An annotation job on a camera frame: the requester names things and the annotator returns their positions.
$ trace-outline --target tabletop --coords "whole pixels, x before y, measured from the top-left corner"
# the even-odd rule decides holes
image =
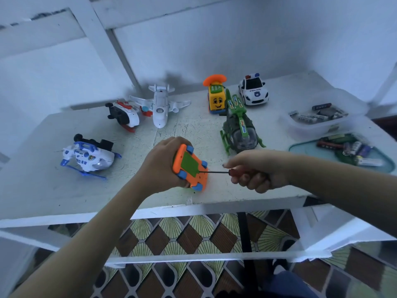
[[[279,124],[278,103],[304,98],[332,86],[316,72],[292,74],[265,82],[269,102],[249,107],[247,115],[267,149],[288,150],[298,141]],[[228,88],[231,94],[238,91],[237,85]],[[170,96],[170,100],[191,100],[191,105],[179,113],[171,112],[162,129],[157,129],[151,118],[142,117],[135,133],[127,132],[115,120],[107,119],[106,107],[49,115],[0,171],[0,228],[90,220],[136,173],[152,147],[169,136],[187,138],[194,146],[195,154],[208,162],[210,170],[223,170],[221,165],[228,156],[220,130],[226,118],[208,112],[206,90]],[[367,117],[360,118],[350,131],[364,135],[397,162],[396,142]],[[112,150],[121,154],[122,159],[116,159],[110,168],[98,172],[107,180],[82,176],[60,166],[62,149],[73,143],[77,133],[87,139],[114,142]],[[233,185],[227,174],[217,174],[208,177],[207,188],[202,193],[174,188],[150,196],[133,218],[299,207],[303,203],[299,197],[306,195],[307,191],[294,186],[258,194]]]

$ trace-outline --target person's left hand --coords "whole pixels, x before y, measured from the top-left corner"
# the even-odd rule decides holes
[[[134,179],[138,179],[145,186],[149,195],[173,187],[189,187],[189,183],[179,179],[172,170],[173,158],[181,144],[192,145],[185,138],[170,137],[160,141],[147,154]]]

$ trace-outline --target white toy airplane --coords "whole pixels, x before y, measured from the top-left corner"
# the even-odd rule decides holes
[[[153,123],[159,129],[167,124],[168,112],[177,113],[179,109],[190,105],[190,100],[169,102],[168,93],[175,91],[175,88],[170,87],[170,85],[166,87],[149,86],[149,90],[154,92],[153,99],[142,99],[133,96],[130,96],[130,99],[142,107],[142,112],[153,112]]]

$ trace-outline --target forearm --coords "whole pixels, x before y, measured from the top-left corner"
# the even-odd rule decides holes
[[[397,237],[397,177],[310,156],[295,156],[290,183]]]
[[[142,182],[132,178],[66,246],[32,274],[12,297],[81,295],[87,286],[92,286],[127,221],[148,195]]]

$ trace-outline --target toy police car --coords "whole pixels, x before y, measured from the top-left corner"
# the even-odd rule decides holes
[[[269,100],[269,92],[259,73],[247,75],[239,84],[239,93],[244,104],[249,106],[260,105]]]

